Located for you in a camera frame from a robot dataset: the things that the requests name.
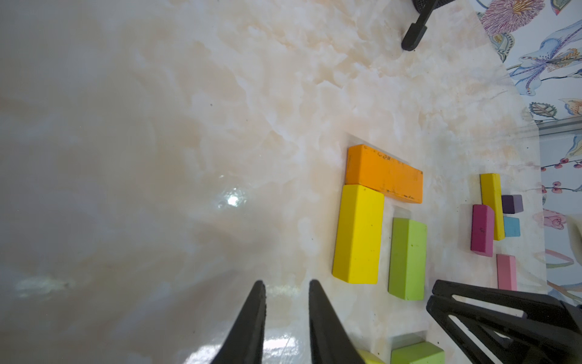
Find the orange long block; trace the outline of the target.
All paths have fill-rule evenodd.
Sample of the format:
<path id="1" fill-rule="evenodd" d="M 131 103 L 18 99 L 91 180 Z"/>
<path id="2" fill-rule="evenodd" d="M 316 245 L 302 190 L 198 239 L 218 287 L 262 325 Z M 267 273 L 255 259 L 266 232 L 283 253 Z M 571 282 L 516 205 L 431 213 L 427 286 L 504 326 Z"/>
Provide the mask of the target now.
<path id="1" fill-rule="evenodd" d="M 403 203 L 423 203 L 424 174 L 365 144 L 347 150 L 345 184 L 359 184 Z"/>

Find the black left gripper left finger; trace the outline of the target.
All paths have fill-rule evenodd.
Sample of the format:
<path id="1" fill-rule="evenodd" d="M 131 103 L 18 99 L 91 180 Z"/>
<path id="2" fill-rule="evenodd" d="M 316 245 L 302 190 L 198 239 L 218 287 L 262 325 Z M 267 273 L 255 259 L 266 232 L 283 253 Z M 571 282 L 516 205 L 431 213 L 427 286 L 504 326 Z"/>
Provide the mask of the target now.
<path id="1" fill-rule="evenodd" d="M 267 305 L 263 281 L 254 283 L 215 363 L 262 363 Z"/>

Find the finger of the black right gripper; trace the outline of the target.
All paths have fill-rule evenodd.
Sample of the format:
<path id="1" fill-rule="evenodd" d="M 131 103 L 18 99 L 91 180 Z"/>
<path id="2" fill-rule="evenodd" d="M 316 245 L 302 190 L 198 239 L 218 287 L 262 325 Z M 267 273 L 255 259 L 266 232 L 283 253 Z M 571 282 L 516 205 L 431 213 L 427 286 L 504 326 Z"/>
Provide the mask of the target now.
<path id="1" fill-rule="evenodd" d="M 482 343 L 502 363 L 580 363 L 581 311 L 553 297 L 526 300 L 523 316 L 430 298 L 427 311 L 472 363 L 492 363 Z"/>
<path id="2" fill-rule="evenodd" d="M 561 328 L 581 327 L 581 308 L 545 294 L 482 288 L 452 281 L 437 280 L 432 294 L 452 299 L 453 296 L 519 309 L 526 317 Z"/>

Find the lime green block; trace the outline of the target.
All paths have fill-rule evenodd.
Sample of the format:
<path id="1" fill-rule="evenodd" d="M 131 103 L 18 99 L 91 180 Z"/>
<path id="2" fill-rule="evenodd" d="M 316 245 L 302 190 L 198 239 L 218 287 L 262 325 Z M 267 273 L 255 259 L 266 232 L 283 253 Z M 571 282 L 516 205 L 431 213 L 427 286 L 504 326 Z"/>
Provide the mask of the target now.
<path id="1" fill-rule="evenodd" d="M 430 342 L 421 342 L 395 349 L 391 353 L 391 364 L 444 364 L 445 351 Z"/>
<path id="2" fill-rule="evenodd" d="M 407 218 L 394 218 L 388 292 L 401 300 L 424 300 L 426 262 L 427 226 Z"/>

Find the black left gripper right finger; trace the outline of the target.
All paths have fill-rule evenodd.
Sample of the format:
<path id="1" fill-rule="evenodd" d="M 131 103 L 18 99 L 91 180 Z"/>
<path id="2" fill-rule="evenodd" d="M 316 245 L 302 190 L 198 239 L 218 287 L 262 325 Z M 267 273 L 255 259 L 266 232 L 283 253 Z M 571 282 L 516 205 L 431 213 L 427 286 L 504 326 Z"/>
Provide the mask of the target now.
<path id="1" fill-rule="evenodd" d="M 309 333 L 312 363 L 364 363 L 318 280 L 309 283 Z"/>

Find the yellow short block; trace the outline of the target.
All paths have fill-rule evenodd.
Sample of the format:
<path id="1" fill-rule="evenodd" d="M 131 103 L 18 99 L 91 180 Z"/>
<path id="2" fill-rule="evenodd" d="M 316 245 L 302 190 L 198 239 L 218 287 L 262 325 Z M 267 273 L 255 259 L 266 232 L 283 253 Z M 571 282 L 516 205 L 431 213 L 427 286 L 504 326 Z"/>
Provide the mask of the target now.
<path id="1" fill-rule="evenodd" d="M 332 275 L 352 285 L 378 281 L 384 195 L 359 184 L 345 185 L 339 208 Z"/>

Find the yellow long block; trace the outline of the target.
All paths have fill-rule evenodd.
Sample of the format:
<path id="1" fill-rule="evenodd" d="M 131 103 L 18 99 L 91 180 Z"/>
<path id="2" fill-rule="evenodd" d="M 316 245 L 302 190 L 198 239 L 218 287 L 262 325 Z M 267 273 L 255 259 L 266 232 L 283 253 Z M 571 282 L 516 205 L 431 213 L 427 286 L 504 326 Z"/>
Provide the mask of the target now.
<path id="1" fill-rule="evenodd" d="M 381 360 L 373 353 L 370 353 L 366 350 L 357 350 L 357 352 L 365 364 L 385 364 L 383 360 Z"/>

